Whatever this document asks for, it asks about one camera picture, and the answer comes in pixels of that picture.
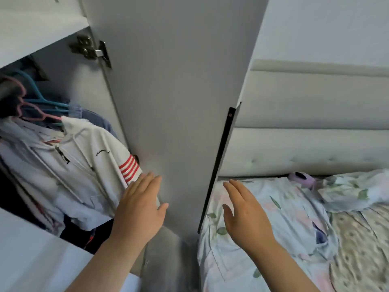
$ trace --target door hinge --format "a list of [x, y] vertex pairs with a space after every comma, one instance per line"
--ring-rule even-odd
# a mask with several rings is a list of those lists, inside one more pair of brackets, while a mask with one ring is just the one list
[[100, 41], [98, 49], [93, 46], [92, 39], [86, 35], [77, 35], [77, 42], [70, 43], [69, 47], [73, 53], [82, 54], [86, 59], [96, 60], [101, 57], [108, 68], [112, 68], [107, 48], [104, 41]]

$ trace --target blue hanger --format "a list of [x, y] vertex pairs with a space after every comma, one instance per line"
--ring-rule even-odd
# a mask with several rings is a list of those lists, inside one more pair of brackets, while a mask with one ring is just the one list
[[43, 97], [42, 93], [39, 91], [39, 88], [38, 86], [36, 86], [36, 83], [34, 81], [34, 79], [32, 79], [27, 73], [25, 73], [24, 71], [22, 70], [14, 70], [15, 73], [18, 73], [20, 74], [21, 76], [23, 76], [24, 78], [27, 79], [27, 81], [30, 83], [31, 87], [33, 88], [34, 90], [34, 93], [35, 95], [38, 97], [38, 99], [25, 99], [25, 101], [27, 102], [31, 102], [31, 103], [40, 103], [40, 104], [51, 104], [51, 105], [54, 105], [54, 106], [57, 106], [57, 107], [65, 107], [65, 108], [69, 108], [69, 104], [66, 104], [66, 103], [60, 103], [60, 102], [55, 102], [55, 101], [51, 101], [51, 100], [47, 100]]

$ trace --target left hand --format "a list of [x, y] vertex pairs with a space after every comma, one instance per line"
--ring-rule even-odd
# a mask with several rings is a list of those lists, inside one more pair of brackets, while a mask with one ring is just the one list
[[157, 208], [156, 199], [161, 176], [142, 173], [125, 190], [114, 217], [109, 241], [124, 248], [140, 251], [162, 227], [168, 204]]

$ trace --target white wardrobe door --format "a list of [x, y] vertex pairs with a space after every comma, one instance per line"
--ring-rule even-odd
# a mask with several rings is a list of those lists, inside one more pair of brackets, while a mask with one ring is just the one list
[[165, 224], [196, 237], [229, 107], [267, 0], [82, 0], [107, 44], [108, 81], [132, 152], [163, 176]]

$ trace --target clothes hanger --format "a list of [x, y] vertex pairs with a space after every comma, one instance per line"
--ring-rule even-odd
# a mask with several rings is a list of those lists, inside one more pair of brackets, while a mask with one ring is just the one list
[[[55, 101], [47, 100], [46, 98], [44, 98], [41, 91], [39, 90], [38, 86], [36, 86], [34, 79], [32, 79], [27, 73], [25, 73], [22, 70], [14, 70], [14, 72], [18, 73], [21, 76], [23, 76], [24, 78], [26, 78], [26, 80], [30, 83], [31, 87], [33, 88], [35, 95], [38, 97], [38, 99], [26, 99], [25, 102], [50, 104], [50, 105], [54, 105], [55, 107], [64, 107], [64, 108], [69, 109], [69, 104], [55, 102]], [[46, 109], [46, 111], [59, 112], [59, 109], [58, 108]], [[69, 112], [69, 110], [62, 109], [61, 112]]]
[[[20, 103], [17, 105], [16, 107], [16, 110], [18, 112], [18, 115], [15, 116], [15, 117], [18, 117], [18, 118], [22, 118], [23, 120], [27, 120], [27, 121], [43, 121], [44, 119], [46, 119], [47, 117], [48, 118], [51, 118], [51, 119], [54, 119], [54, 120], [58, 120], [58, 121], [62, 121], [61, 117], [57, 117], [57, 116], [53, 116], [53, 115], [50, 115], [50, 114], [47, 114], [45, 112], [43, 112], [39, 107], [37, 107], [35, 104], [32, 104], [30, 102], [26, 102], [23, 97], [27, 94], [27, 91], [26, 91], [26, 88], [23, 86], [23, 84], [13, 78], [13, 77], [10, 77], [10, 76], [6, 76], [6, 75], [2, 75], [2, 78], [6, 78], [8, 80], [11, 80], [11, 81], [14, 81], [15, 83], [17, 83], [17, 85], [20, 87], [22, 93], [17, 97], [20, 101]], [[28, 105], [32, 108], [34, 108], [35, 110], [37, 110], [41, 115], [42, 117], [41, 118], [28, 118], [28, 117], [23, 117], [22, 116], [22, 110], [21, 110], [21, 106], [23, 105]]]

